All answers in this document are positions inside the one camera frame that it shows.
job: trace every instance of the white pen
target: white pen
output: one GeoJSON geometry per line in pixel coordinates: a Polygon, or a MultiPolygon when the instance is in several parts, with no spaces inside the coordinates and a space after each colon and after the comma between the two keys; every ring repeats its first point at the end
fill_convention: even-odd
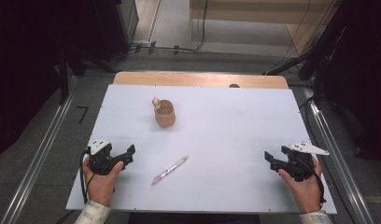
{"type": "Polygon", "coordinates": [[[167,176],[171,172],[173,172],[178,166],[180,166],[182,163],[184,163],[187,159],[188,159],[188,156],[182,158],[181,160],[176,162],[176,164],[174,164],[172,167],[170,167],[170,169],[168,169],[168,170],[164,171],[163,173],[157,175],[155,178],[153,178],[151,185],[155,185],[155,184],[159,183],[159,181],[161,181],[165,176],[167,176]]]}

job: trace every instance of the white table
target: white table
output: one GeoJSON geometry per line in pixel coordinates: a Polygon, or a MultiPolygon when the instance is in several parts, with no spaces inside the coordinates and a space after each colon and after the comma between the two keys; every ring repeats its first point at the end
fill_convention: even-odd
{"type": "MultiPolygon", "coordinates": [[[[183,213],[297,213],[289,188],[270,170],[266,150],[308,141],[291,90],[111,85],[92,139],[108,139],[111,154],[135,144],[134,162],[120,173],[111,207],[183,213]],[[174,126],[155,121],[152,98],[170,100],[174,126]],[[153,177],[189,160],[155,186],[153,177]]],[[[336,213],[325,186],[324,209],[336,213]]],[[[79,176],[67,209],[82,209],[79,176]]]]}

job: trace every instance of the metal rail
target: metal rail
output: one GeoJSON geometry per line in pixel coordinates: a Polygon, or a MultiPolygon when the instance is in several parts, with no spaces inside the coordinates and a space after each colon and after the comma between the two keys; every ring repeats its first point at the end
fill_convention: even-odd
{"type": "Polygon", "coordinates": [[[17,219],[20,216],[21,210],[30,195],[31,189],[34,186],[36,178],[42,168],[42,165],[49,154],[50,147],[56,137],[57,132],[65,118],[65,114],[68,111],[68,107],[71,105],[74,98],[75,88],[78,85],[78,78],[72,77],[70,82],[70,94],[67,99],[56,111],[56,114],[46,132],[38,151],[36,152],[33,161],[31,162],[25,176],[22,178],[21,183],[18,185],[15,194],[11,200],[9,208],[5,213],[1,223],[17,223],[17,219]]]}
{"type": "MultiPolygon", "coordinates": [[[[309,98],[313,95],[311,90],[304,89],[306,98],[309,98]]],[[[360,223],[365,224],[374,224],[374,218],[369,211],[367,204],[362,197],[359,187],[354,179],[354,176],[351,174],[349,167],[345,159],[342,156],[340,148],[336,145],[336,142],[333,138],[331,130],[328,126],[327,121],[324,118],[322,111],[318,110],[314,103],[311,104],[314,118],[316,119],[317,126],[324,138],[324,142],[327,145],[327,149],[332,154],[332,161],[335,165],[338,174],[342,180],[342,183],[345,187],[348,199],[353,205],[354,211],[360,223]]]]}

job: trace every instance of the white sleeve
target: white sleeve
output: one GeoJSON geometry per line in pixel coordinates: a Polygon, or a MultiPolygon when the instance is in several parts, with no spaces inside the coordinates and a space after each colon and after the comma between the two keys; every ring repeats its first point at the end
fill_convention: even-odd
{"type": "Polygon", "coordinates": [[[110,211],[110,208],[88,200],[75,224],[103,224],[110,211]]]}
{"type": "Polygon", "coordinates": [[[332,224],[324,211],[300,215],[303,224],[332,224]]]}

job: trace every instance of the hand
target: hand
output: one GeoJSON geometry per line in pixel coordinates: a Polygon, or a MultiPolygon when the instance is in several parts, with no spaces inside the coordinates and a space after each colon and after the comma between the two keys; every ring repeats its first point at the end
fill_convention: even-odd
{"type": "Polygon", "coordinates": [[[88,186],[89,198],[106,207],[110,206],[112,193],[114,192],[115,180],[123,167],[123,161],[118,162],[108,175],[94,175],[91,169],[90,157],[82,164],[85,183],[88,186]]]}
{"type": "MultiPolygon", "coordinates": [[[[315,158],[313,158],[313,163],[316,174],[321,177],[321,166],[315,158]]],[[[320,190],[315,176],[312,175],[302,182],[296,182],[285,170],[280,169],[278,173],[290,187],[292,196],[301,213],[307,214],[320,210],[320,190]]]]}

